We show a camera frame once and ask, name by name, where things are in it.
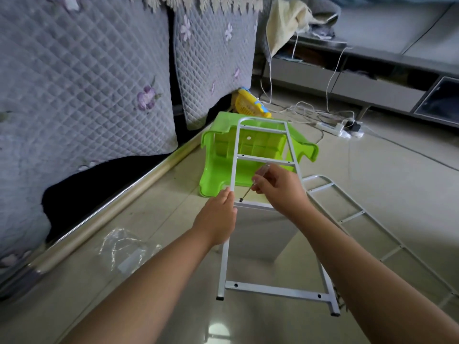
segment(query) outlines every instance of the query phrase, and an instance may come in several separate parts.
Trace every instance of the yellow and blue toy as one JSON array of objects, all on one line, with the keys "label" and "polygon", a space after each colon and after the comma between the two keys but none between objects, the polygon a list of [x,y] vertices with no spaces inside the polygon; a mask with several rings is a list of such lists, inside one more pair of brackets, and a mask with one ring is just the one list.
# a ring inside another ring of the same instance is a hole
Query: yellow and blue toy
[{"label": "yellow and blue toy", "polygon": [[271,113],[247,88],[241,88],[233,93],[232,105],[242,115],[271,118]]}]

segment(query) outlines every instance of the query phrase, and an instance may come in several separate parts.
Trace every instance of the metal rack frame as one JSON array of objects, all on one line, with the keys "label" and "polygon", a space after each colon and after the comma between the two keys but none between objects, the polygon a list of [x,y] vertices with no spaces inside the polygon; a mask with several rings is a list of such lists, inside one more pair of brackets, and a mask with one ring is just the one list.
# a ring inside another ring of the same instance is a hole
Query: metal rack frame
[{"label": "metal rack frame", "polygon": [[[365,210],[361,205],[359,205],[350,195],[348,195],[341,187],[339,187],[336,183],[333,182],[330,178],[323,176],[323,175],[312,175],[312,176],[307,176],[301,180],[301,182],[304,184],[305,182],[316,179],[316,178],[321,178],[328,183],[310,190],[307,190],[306,193],[309,196],[309,198],[319,207],[322,209],[322,211],[332,220],[338,227],[341,228],[343,232],[345,232],[347,235],[352,236],[349,234],[349,232],[346,230],[345,227],[343,227],[343,224],[346,222],[349,222],[350,220],[353,220],[354,218],[357,218],[361,215],[366,215],[368,218],[370,218],[377,226],[378,228],[383,231],[385,234],[390,236],[392,240],[394,240],[398,246],[394,248],[392,251],[389,251],[387,254],[382,256],[379,260],[384,263],[385,260],[387,260],[389,257],[395,255],[401,250],[405,250],[408,252],[415,260],[417,260],[428,272],[430,272],[434,278],[436,278],[440,283],[442,283],[447,289],[449,289],[449,292],[442,298],[442,300],[437,304],[437,306],[441,309],[443,308],[451,299],[454,297],[459,297],[459,294],[457,291],[452,287],[446,280],[444,280],[437,272],[435,272],[428,264],[426,264],[416,253],[414,253],[409,247],[407,247],[398,237],[396,237],[391,231],[389,231],[386,227],[382,225],[381,222],[379,222],[373,215],[371,215],[367,210]],[[335,219],[330,212],[323,207],[321,203],[319,203],[313,196],[314,193],[324,190],[326,188],[334,187],[336,190],[344,197],[346,198],[349,202],[351,202],[356,208],[358,208],[357,213],[350,215],[349,217],[346,217],[342,220],[337,220]]]},{"label": "metal rack frame", "polygon": [[[270,122],[277,125],[282,125],[284,130],[279,129],[271,129],[271,128],[263,128],[263,127],[254,127],[242,124],[244,121],[263,121],[263,122]],[[239,135],[240,130],[253,130],[258,132],[269,132],[274,134],[283,134],[287,138],[287,144],[289,147],[290,155],[292,161],[284,161],[284,160],[276,160],[272,158],[264,158],[264,157],[256,157],[256,156],[249,156],[239,154]],[[258,117],[244,117],[241,118],[237,124],[236,129],[236,139],[235,139],[235,149],[233,154],[233,166],[231,170],[231,190],[234,191],[235,188],[235,180],[236,180],[236,167],[237,167],[237,160],[246,160],[246,161],[256,161],[262,163],[274,163],[282,166],[293,167],[295,168],[295,172],[301,179],[301,170],[296,159],[295,151],[293,148],[292,139],[288,130],[288,125],[286,121],[279,121],[279,120],[272,120],[266,118],[258,118]],[[275,209],[269,204],[263,204],[258,202],[235,202],[235,207],[245,207],[245,208],[254,208],[254,209],[262,209],[262,210],[274,210]],[[228,250],[229,250],[229,239],[223,244],[222,249],[222,262],[220,266],[220,278],[219,278],[219,289],[217,293],[217,300],[223,301],[225,289],[234,290],[234,291],[242,291],[242,292],[254,292],[263,295],[274,295],[274,296],[281,296],[281,297],[288,297],[288,298],[295,298],[301,300],[309,300],[309,301],[317,301],[317,302],[324,302],[329,306],[330,314],[332,316],[340,316],[340,308],[338,306],[338,301],[336,299],[335,291],[333,289],[333,283],[331,282],[330,277],[328,276],[327,272],[325,271],[324,267],[320,265],[320,272],[322,275],[322,280],[324,282],[325,289],[328,293],[319,293],[319,292],[311,292],[306,290],[299,290],[299,289],[288,289],[282,287],[273,287],[267,285],[259,285],[259,284],[252,284],[252,283],[240,283],[238,281],[230,281],[226,280],[226,270],[228,265]]]}]

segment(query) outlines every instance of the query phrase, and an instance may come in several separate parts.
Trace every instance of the forearm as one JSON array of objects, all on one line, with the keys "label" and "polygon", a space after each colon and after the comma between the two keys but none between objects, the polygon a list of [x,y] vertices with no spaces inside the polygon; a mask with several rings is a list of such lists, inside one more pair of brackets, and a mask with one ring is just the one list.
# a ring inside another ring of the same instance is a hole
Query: forearm
[{"label": "forearm", "polygon": [[292,218],[373,343],[457,343],[459,326],[313,206]]},{"label": "forearm", "polygon": [[154,343],[211,246],[204,231],[190,229],[124,281],[64,342]]}]

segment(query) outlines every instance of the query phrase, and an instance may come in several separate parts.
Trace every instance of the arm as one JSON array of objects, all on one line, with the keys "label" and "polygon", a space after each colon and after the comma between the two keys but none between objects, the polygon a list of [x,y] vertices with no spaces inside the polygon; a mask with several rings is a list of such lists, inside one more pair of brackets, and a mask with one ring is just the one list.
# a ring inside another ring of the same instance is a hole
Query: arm
[{"label": "arm", "polygon": [[63,341],[66,344],[154,343],[192,273],[234,230],[229,188],[210,198],[190,230],[147,261],[103,300]]},{"label": "arm", "polygon": [[308,239],[372,343],[459,343],[459,325],[323,216],[296,174],[271,165],[253,180]]}]

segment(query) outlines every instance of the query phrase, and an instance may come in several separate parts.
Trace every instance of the person's left hand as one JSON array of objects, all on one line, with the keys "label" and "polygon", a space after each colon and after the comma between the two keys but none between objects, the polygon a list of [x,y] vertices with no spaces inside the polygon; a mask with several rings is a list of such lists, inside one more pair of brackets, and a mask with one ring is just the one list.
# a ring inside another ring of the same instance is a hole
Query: person's left hand
[{"label": "person's left hand", "polygon": [[193,229],[208,234],[212,246],[222,244],[234,231],[236,213],[234,192],[227,187],[206,202],[195,218]]}]

